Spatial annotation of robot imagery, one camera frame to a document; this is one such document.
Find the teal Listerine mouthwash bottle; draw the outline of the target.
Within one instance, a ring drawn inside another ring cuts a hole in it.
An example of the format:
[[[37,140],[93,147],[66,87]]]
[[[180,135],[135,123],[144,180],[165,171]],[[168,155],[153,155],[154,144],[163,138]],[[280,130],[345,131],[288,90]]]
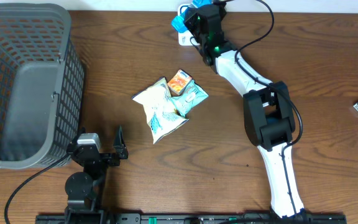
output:
[[[212,4],[212,0],[192,0],[189,4],[182,4],[178,7],[178,15],[172,20],[171,25],[178,33],[187,31],[185,26],[185,12],[190,8],[199,8],[201,6]]]

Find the cream snack bag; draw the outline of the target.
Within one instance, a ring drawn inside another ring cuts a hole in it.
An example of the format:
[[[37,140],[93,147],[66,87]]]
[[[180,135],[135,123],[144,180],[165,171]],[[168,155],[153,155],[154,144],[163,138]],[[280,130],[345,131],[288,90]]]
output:
[[[177,113],[171,97],[165,77],[160,77],[153,85],[132,97],[144,108],[146,122],[152,133],[153,144],[188,121]]]

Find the small orange box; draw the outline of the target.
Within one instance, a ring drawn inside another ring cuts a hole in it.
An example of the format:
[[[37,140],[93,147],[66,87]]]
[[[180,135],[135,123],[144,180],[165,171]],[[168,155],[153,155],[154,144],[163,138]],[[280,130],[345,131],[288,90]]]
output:
[[[192,77],[183,70],[178,70],[173,78],[167,83],[169,89],[177,95],[180,95],[186,86],[192,81]]]

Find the teal wet wipes packet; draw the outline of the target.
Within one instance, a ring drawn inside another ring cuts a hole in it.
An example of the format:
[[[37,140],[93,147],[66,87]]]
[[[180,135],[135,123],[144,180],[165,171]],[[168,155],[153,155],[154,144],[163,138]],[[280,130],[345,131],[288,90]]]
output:
[[[189,82],[180,96],[171,97],[172,103],[181,116],[185,116],[193,107],[207,99],[209,95],[194,80]]]

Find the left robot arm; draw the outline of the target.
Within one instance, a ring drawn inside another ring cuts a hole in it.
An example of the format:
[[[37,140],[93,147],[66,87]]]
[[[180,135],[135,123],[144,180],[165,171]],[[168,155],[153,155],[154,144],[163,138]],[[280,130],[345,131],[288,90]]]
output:
[[[68,205],[65,223],[114,223],[114,215],[101,208],[106,176],[110,167],[118,167],[129,157],[122,127],[116,131],[113,152],[100,152],[101,141],[96,133],[81,128],[67,147],[71,160],[82,166],[81,172],[69,176],[65,183]]]

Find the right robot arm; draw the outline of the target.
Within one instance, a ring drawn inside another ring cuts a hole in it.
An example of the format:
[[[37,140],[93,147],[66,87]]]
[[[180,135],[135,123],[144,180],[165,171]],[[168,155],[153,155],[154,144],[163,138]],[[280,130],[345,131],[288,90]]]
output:
[[[302,120],[284,82],[272,82],[253,69],[240,49],[225,38],[224,1],[193,1],[181,18],[199,45],[204,63],[225,78],[243,100],[244,127],[264,160],[271,192],[271,209],[280,219],[304,210],[293,171],[292,134]]]

